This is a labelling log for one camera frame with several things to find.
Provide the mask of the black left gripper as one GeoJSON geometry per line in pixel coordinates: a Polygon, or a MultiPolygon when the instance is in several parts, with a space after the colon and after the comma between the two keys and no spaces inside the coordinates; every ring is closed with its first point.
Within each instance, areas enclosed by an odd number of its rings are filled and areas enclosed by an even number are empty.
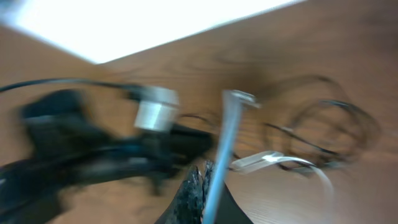
{"type": "Polygon", "coordinates": [[[141,143],[150,161],[146,176],[154,187],[175,177],[214,145],[210,132],[180,124],[174,124],[166,133],[146,131],[141,134],[141,143]]]}

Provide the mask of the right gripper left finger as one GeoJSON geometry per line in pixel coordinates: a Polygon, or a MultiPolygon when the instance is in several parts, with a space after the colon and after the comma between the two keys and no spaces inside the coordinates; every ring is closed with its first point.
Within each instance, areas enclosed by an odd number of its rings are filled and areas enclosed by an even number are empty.
{"type": "Polygon", "coordinates": [[[155,224],[201,224],[203,189],[197,166],[189,168],[167,209],[155,224]]]}

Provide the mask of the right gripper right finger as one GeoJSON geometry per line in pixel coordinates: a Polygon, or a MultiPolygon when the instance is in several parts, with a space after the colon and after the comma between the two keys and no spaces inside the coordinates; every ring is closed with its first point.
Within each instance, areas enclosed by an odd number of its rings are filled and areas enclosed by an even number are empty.
{"type": "MultiPolygon", "coordinates": [[[[206,205],[208,198],[214,166],[215,165],[212,161],[205,161],[205,174],[202,183],[203,205],[206,205]]],[[[226,184],[224,184],[221,194],[220,204],[216,213],[215,224],[254,224],[236,203],[226,184]]]]}

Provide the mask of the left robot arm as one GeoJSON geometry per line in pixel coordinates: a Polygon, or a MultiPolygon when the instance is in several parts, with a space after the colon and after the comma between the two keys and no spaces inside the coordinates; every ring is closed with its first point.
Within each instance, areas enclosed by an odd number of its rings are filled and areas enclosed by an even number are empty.
{"type": "Polygon", "coordinates": [[[90,119],[79,90],[58,90],[25,105],[20,121],[33,150],[1,167],[1,222],[46,223],[64,211],[59,192],[143,176],[160,192],[213,146],[210,133],[174,124],[168,133],[116,138],[90,119]]]}

